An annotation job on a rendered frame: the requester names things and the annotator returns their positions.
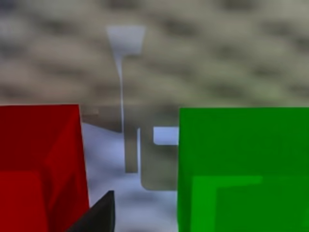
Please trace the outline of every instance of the green cube front face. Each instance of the green cube front face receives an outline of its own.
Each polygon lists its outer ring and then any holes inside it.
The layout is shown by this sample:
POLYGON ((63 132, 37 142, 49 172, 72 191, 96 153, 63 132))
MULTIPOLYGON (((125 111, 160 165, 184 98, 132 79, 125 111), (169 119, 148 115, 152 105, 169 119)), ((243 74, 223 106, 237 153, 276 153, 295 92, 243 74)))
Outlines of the green cube front face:
POLYGON ((308 108, 180 110, 180 232, 309 232, 308 108))

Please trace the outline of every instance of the red block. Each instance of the red block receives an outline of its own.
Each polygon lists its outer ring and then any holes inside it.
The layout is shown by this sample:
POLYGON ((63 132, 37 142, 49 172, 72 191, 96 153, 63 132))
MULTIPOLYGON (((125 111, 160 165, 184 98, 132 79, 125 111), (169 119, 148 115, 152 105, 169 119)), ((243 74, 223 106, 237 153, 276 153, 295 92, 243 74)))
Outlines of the red block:
POLYGON ((0 231, 64 232, 89 209, 78 105, 0 107, 0 231))

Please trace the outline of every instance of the red cube side face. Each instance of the red cube side face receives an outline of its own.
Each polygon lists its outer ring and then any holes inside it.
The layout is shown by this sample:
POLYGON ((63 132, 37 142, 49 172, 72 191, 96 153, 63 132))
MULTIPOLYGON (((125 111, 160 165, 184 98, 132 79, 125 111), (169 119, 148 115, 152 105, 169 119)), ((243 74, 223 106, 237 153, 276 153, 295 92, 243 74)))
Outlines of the red cube side face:
MULTIPOLYGON (((78 105, 3 106, 0 127, 0 176, 5 171, 37 171, 47 231, 65 231, 89 209, 78 105)), ((5 182, 0 185, 13 191, 5 182)))

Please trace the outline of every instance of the green block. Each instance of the green block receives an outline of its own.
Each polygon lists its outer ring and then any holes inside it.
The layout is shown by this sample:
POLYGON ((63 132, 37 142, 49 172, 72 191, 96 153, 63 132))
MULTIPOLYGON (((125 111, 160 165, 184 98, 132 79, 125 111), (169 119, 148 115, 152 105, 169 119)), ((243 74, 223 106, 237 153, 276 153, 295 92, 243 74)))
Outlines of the green block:
POLYGON ((308 108, 180 110, 180 232, 309 232, 308 108))

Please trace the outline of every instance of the red cube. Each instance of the red cube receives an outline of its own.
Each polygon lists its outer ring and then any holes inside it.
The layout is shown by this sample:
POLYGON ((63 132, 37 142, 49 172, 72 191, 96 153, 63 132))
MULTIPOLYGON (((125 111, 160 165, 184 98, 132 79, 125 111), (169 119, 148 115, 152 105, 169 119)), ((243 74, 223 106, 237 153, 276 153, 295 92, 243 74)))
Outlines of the red cube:
POLYGON ((89 209, 79 106, 2 106, 0 129, 0 231, 65 231, 89 209))

